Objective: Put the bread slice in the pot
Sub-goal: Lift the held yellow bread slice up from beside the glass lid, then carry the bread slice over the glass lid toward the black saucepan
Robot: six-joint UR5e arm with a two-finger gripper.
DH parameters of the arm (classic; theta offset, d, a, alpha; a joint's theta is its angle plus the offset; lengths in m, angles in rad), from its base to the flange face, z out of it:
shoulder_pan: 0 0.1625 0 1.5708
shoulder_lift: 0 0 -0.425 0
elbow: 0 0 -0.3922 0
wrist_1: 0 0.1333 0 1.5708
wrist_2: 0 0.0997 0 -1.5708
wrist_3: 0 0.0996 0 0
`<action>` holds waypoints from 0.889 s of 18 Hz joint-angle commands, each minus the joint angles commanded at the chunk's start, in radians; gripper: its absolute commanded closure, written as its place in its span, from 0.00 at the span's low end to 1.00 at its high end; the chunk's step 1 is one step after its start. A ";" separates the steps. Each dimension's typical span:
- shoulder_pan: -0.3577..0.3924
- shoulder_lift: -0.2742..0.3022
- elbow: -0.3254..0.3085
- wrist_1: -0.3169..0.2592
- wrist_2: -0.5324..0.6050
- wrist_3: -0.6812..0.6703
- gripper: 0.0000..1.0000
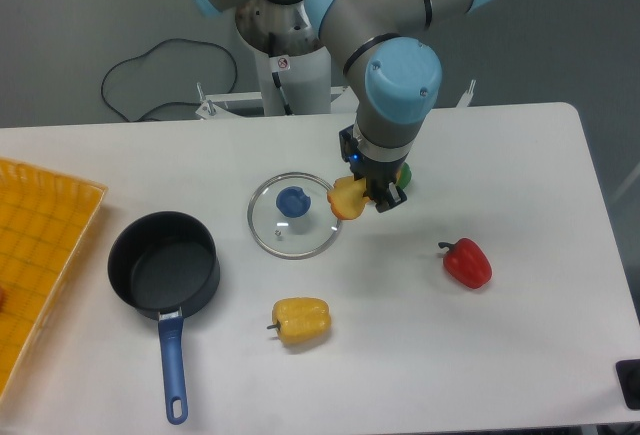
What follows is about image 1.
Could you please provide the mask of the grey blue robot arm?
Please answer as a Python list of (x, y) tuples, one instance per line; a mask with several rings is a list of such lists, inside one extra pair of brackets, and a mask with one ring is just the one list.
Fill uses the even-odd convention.
[(418, 32), (492, 0), (194, 0), (205, 14), (235, 13), (238, 34), (268, 60), (266, 102), (292, 114), (304, 93), (288, 94), (280, 60), (316, 53), (341, 69), (358, 99), (354, 123), (340, 132), (342, 159), (377, 210), (406, 199), (400, 170), (442, 81), (434, 51)]

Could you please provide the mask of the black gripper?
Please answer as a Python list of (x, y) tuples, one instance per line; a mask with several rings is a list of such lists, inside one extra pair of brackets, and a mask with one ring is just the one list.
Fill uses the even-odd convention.
[(368, 187), (375, 186), (372, 200), (377, 212), (384, 213), (406, 202), (404, 190), (395, 184), (400, 178), (406, 157), (392, 162), (370, 158), (360, 149), (354, 129), (355, 126), (351, 125), (339, 132), (341, 157), (349, 165), (356, 180), (365, 178)]

